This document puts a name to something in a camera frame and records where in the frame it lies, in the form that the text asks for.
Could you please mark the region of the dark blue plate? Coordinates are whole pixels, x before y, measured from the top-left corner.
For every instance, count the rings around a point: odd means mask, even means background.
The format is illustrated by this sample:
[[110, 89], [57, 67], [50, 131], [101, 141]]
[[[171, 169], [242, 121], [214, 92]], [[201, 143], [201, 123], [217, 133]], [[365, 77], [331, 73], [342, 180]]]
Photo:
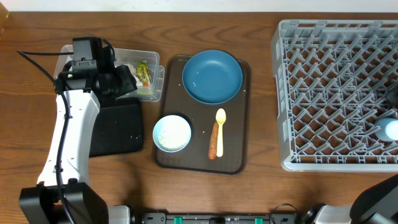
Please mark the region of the dark blue plate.
[[243, 84], [243, 71], [229, 53], [205, 50], [188, 59], [183, 68], [182, 82], [193, 99], [208, 105], [218, 105], [238, 93]]

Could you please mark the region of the grey dishwasher rack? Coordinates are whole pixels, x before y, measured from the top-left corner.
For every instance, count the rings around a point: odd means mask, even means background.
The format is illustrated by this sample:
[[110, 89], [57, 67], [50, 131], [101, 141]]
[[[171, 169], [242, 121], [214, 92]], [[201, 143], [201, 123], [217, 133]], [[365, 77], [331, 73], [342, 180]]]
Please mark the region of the grey dishwasher rack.
[[283, 20], [271, 40], [281, 167], [289, 172], [396, 172], [394, 20]]

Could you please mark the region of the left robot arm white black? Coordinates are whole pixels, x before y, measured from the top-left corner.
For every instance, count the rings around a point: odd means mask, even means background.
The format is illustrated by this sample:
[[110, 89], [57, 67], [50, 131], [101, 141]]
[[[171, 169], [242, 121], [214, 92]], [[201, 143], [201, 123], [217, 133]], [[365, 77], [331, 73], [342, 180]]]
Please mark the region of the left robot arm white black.
[[57, 118], [52, 143], [35, 187], [21, 190], [29, 223], [134, 223], [126, 205], [109, 206], [90, 187], [90, 157], [142, 149], [143, 121], [133, 66], [65, 69], [57, 78]]

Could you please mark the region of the light blue cup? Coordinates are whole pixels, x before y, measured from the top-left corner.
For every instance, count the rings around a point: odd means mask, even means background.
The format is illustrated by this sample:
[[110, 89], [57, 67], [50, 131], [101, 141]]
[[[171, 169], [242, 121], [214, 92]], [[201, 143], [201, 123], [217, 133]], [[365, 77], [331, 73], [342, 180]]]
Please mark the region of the light blue cup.
[[394, 118], [383, 118], [374, 124], [379, 129], [375, 132], [375, 135], [382, 141], [392, 142], [398, 140], [398, 120]]

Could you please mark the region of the pale yellow plastic spoon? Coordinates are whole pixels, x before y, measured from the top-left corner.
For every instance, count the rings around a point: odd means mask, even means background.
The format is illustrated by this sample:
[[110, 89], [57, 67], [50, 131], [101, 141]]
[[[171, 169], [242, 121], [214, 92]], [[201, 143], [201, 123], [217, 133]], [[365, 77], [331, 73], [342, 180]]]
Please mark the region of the pale yellow plastic spoon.
[[226, 112], [223, 108], [220, 108], [216, 112], [216, 122], [218, 123], [218, 139], [217, 139], [217, 150], [216, 156], [223, 156], [223, 125], [226, 121]]

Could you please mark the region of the clear plastic waste bin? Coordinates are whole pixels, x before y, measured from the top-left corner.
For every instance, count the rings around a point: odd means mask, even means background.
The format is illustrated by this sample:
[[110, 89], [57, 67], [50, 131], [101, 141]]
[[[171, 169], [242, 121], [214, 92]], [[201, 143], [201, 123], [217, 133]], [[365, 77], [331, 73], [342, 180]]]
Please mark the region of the clear plastic waste bin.
[[130, 64], [135, 69], [141, 61], [147, 62], [147, 71], [152, 79], [151, 86], [138, 86], [137, 90], [121, 98], [138, 98], [141, 101], [157, 102], [161, 99], [164, 85], [165, 68], [160, 65], [160, 56], [157, 52], [115, 48], [115, 66]]

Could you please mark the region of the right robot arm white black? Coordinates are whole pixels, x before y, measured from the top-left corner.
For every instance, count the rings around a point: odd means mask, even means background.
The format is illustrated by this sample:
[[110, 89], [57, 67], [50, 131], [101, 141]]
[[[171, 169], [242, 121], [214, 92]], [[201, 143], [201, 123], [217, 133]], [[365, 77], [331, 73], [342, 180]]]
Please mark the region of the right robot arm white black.
[[361, 193], [351, 206], [320, 203], [300, 219], [304, 224], [397, 224], [397, 176]]

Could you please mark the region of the brown serving tray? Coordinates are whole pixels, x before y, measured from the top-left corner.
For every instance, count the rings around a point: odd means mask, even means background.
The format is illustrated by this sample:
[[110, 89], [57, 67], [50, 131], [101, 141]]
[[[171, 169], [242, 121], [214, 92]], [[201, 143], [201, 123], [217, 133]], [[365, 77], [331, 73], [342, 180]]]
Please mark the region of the brown serving tray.
[[[192, 129], [191, 139], [178, 152], [164, 152], [154, 146], [154, 160], [164, 168], [237, 174], [245, 168], [248, 150], [251, 68], [248, 63], [239, 60], [243, 84], [237, 95], [221, 105], [206, 105], [193, 99], [184, 89], [182, 72], [189, 59], [188, 55], [177, 55], [170, 59], [165, 73], [160, 117], [179, 115], [185, 118]], [[219, 108], [226, 111], [226, 122], [223, 125], [224, 152], [222, 157], [210, 159], [210, 137]]]

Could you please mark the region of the black waste tray bin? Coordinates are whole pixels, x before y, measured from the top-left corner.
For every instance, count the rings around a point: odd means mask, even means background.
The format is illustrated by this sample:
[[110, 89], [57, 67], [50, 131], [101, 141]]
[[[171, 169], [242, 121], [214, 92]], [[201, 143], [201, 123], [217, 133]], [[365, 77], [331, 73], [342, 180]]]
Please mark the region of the black waste tray bin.
[[101, 102], [91, 138], [90, 157], [138, 152], [144, 144], [144, 122], [138, 98]]

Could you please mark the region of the green yellow snack wrapper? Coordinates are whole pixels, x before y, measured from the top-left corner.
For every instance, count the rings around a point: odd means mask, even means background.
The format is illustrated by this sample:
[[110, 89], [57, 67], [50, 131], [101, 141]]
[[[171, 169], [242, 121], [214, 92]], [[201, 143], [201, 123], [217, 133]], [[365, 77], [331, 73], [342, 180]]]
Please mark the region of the green yellow snack wrapper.
[[137, 64], [136, 76], [142, 83], [142, 86], [149, 87], [152, 85], [152, 77], [148, 71], [146, 60], [140, 61]]

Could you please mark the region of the light blue bowl with rice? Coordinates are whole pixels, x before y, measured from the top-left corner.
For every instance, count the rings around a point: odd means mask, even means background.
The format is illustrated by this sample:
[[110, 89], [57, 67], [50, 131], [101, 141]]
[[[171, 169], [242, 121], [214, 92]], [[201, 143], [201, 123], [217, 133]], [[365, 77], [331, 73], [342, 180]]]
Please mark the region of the light blue bowl with rice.
[[156, 122], [152, 138], [158, 149], [164, 152], [178, 152], [184, 149], [192, 136], [189, 122], [178, 115], [168, 115]]

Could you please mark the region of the orange carrot stick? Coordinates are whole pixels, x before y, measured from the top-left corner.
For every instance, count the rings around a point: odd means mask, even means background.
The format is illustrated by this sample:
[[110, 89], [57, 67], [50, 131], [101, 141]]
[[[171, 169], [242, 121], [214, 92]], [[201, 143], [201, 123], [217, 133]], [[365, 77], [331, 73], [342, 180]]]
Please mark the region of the orange carrot stick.
[[208, 150], [208, 158], [216, 159], [217, 152], [217, 139], [218, 139], [218, 123], [215, 121], [213, 125], [213, 129], [210, 136], [209, 150]]

